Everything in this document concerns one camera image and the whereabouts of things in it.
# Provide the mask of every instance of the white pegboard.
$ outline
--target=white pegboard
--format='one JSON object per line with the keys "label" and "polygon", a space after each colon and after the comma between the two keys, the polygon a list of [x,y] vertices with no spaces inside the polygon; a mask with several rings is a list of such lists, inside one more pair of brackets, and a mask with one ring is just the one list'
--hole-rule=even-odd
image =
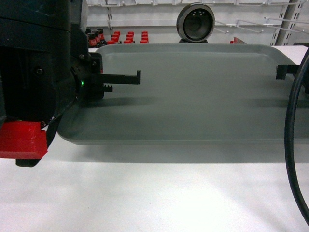
{"label": "white pegboard", "polygon": [[177,43],[176,20],[185,4],[207,3],[214,12],[215,31],[209,38],[228,43],[238,37],[249,44],[270,45],[284,16],[288,0],[88,0],[89,27],[148,30],[155,43]]}

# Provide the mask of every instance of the white wall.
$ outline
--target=white wall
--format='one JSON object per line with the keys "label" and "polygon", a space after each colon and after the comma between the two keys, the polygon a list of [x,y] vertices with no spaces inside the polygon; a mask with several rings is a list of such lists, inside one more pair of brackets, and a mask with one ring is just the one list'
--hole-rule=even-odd
{"label": "white wall", "polygon": [[[105,36],[109,39],[108,10],[103,0],[87,0],[89,7],[88,26],[89,27],[105,27]],[[186,5],[172,5],[178,3],[179,0],[109,0],[109,4],[115,6],[110,7],[112,19],[110,24],[114,30],[120,30],[122,34],[127,31],[135,31],[135,40],[140,40],[141,31],[147,30],[149,33],[150,43],[177,43],[180,39],[176,31],[176,19],[181,9]],[[248,44],[265,44],[270,45],[273,41],[274,28],[265,26],[257,26],[247,22],[238,21],[239,19],[255,22],[258,24],[273,23],[280,26],[280,21],[266,21],[266,18],[279,18],[281,13],[285,13],[282,5],[263,5],[258,6],[267,0],[217,0],[215,4],[208,4],[214,12],[215,18],[219,22],[232,25],[227,27],[216,23],[215,28],[222,31],[229,31],[227,34],[214,30],[209,37],[209,43],[229,43],[233,37],[238,37]],[[288,2],[288,0],[272,0],[270,3]],[[239,6],[237,4],[248,4],[250,6]],[[236,24],[242,25],[246,29],[262,31],[256,33],[253,31],[235,27]]]}

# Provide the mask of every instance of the black bracket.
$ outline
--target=black bracket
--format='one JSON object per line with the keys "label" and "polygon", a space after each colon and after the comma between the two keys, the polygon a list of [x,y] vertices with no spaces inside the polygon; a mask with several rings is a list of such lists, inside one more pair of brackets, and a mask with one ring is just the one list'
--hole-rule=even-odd
{"label": "black bracket", "polygon": [[276,80],[285,80],[287,74],[296,74],[299,65],[278,65]]}
{"label": "black bracket", "polygon": [[114,74],[91,74],[91,83],[94,85],[102,84],[127,84],[139,85],[140,84],[140,70],[137,75],[114,75]]}
{"label": "black bracket", "polygon": [[[287,74],[293,74],[295,76],[298,68],[299,65],[278,65],[276,70],[276,80],[285,80]],[[305,93],[309,94],[309,72],[305,74],[303,86],[305,88]]]}

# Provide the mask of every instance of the red object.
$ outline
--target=red object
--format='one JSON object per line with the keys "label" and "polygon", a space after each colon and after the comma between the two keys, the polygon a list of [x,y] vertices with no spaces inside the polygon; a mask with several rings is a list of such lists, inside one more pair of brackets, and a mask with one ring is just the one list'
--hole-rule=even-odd
{"label": "red object", "polygon": [[118,42],[118,37],[113,36],[113,37],[112,37],[112,40],[113,40],[115,43],[117,43],[117,42]]}
{"label": "red object", "polygon": [[142,36],[141,40],[146,40],[147,42],[149,42],[148,36]]}
{"label": "red object", "polygon": [[97,42],[97,44],[101,42],[99,36],[96,36],[96,42]]}
{"label": "red object", "polygon": [[126,40],[130,40],[133,43],[133,37],[127,37]]}
{"label": "red object", "polygon": [[99,33],[98,34],[98,38],[100,39],[100,41],[101,40],[104,40],[105,38],[104,38],[104,34],[103,33]]}
{"label": "red object", "polygon": [[6,122],[1,127],[0,158],[40,159],[46,153],[46,131],[39,122]]}
{"label": "red object", "polygon": [[117,37],[119,39],[120,35],[114,33],[112,37]]}
{"label": "red object", "polygon": [[108,40],[107,44],[115,44],[115,41],[114,40]]}
{"label": "red object", "polygon": [[91,47],[95,47],[97,45],[97,41],[94,39],[94,40],[89,40],[89,45]]}

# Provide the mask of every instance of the red plastic block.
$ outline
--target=red plastic block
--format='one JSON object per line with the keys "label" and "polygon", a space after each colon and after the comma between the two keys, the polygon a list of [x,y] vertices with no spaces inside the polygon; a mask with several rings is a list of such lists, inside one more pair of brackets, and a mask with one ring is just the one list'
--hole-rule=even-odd
{"label": "red plastic block", "polygon": [[39,122],[6,122],[0,129],[0,158],[40,159],[47,153]]}

